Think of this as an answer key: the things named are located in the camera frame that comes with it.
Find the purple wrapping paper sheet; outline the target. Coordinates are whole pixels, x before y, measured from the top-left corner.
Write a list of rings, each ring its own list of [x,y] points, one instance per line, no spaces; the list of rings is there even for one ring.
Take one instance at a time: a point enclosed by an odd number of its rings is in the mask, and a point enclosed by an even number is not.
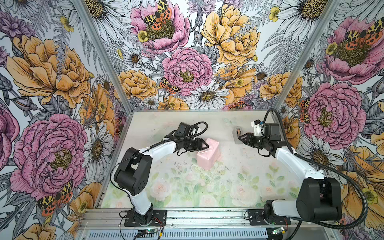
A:
[[[219,142],[210,138],[207,138],[205,142],[209,147],[197,153],[197,164],[202,169],[208,171],[221,156],[221,151]]]

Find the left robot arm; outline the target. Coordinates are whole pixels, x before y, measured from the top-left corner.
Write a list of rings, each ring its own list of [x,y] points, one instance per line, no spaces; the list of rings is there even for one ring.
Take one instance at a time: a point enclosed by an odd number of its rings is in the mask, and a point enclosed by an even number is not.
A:
[[[209,144],[201,138],[182,137],[164,139],[144,149],[129,148],[122,160],[113,169],[112,183],[117,188],[127,193],[133,209],[129,211],[134,223],[148,226],[155,218],[153,204],[150,202],[146,186],[150,177],[152,163],[161,158],[177,153],[198,152],[209,148]]]

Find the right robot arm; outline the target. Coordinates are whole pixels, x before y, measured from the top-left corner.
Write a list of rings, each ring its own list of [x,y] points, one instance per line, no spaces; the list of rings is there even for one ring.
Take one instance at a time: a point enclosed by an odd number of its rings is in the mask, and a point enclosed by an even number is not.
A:
[[[264,220],[288,217],[303,222],[336,221],[342,217],[340,184],[327,178],[302,160],[286,141],[277,137],[265,137],[246,133],[239,140],[252,148],[266,150],[296,175],[301,184],[295,200],[269,200],[264,206]]]

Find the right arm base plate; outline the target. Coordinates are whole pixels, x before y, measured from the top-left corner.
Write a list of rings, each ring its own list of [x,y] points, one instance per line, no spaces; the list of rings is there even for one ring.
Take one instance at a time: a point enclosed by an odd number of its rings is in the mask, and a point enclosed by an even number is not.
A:
[[[262,209],[249,209],[246,211],[245,218],[249,220],[251,226],[289,226],[290,218],[277,216],[274,213],[268,214]]]

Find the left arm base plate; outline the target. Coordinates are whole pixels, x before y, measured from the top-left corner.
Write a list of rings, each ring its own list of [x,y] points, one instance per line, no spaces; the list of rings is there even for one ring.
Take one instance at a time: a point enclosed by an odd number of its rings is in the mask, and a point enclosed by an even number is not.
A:
[[[164,227],[167,222],[167,210],[149,210],[145,215],[140,215],[133,209],[124,217],[125,227]]]

